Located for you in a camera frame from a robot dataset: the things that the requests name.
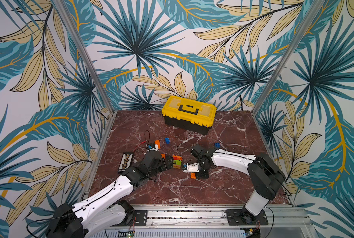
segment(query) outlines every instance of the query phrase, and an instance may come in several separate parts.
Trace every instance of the red marble surface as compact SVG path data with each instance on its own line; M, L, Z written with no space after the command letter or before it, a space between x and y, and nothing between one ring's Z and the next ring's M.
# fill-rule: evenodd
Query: red marble surface
M209 148L215 142L236 153L266 153L250 112L217 112L212 129L204 136L165 125L160 111L118 111L90 195L116 179L122 153L133 151L144 141L146 130L150 131L150 142L160 140L161 153L182 155L185 161L194 159L189 153L193 145ZM170 139L169 145L165 143L165 137ZM178 151L179 143L184 144ZM144 151L137 150L134 159L142 159ZM170 169L158 174L156 182L149 180L124 199L130 204L244 204L254 190L250 177L236 170L217 167L209 174L209 179L198 180L191 179L190 173ZM277 195L270 203L288 204L289 201L286 196Z

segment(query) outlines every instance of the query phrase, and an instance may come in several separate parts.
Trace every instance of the wallpaper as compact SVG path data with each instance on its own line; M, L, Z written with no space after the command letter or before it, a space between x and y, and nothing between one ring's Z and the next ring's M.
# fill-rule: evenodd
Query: wallpaper
M325 1L285 66L257 121L319 236L354 238L354 0Z
M251 110L312 2L91 0L74 20L115 109L160 110L177 95Z
M51 1L0 1L0 238L80 199L108 117Z

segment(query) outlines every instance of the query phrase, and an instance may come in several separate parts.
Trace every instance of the orange lego brick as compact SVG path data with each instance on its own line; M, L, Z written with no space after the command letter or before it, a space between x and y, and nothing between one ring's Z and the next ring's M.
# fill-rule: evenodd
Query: orange lego brick
M173 159L175 160L182 160L181 156L177 156L177 155L172 155Z
M160 140L155 140L155 144L158 146L158 149L161 149Z

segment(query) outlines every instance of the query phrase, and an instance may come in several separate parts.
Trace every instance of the red wire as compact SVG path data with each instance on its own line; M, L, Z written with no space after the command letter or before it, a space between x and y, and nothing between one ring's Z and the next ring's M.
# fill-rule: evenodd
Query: red wire
M136 150L137 147L139 147L140 145L142 145L142 144L144 144L144 143L146 143L146 140L143 141L143 142L141 142L138 146L136 146L135 149L133 150L133 152L135 152L135 150Z

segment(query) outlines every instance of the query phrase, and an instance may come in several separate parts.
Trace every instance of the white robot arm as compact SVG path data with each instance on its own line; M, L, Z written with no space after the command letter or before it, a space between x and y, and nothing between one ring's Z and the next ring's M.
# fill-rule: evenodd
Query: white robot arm
M215 147L205 150L200 145L195 145L191 154L199 164L197 178L207 177L208 170L214 165L235 169L251 177L255 190L238 215L234 214L244 224L255 224L263 216L262 208L275 197L285 179L284 174L266 155L264 158L242 155ZM169 156L161 158L161 154L155 149L149 150L141 163L127 168L113 183L98 193L73 206L66 203L59 206L46 231L47 238L87 238L109 226L129 225L134 209L125 200L119 200L146 183L156 173L172 168L172 161Z

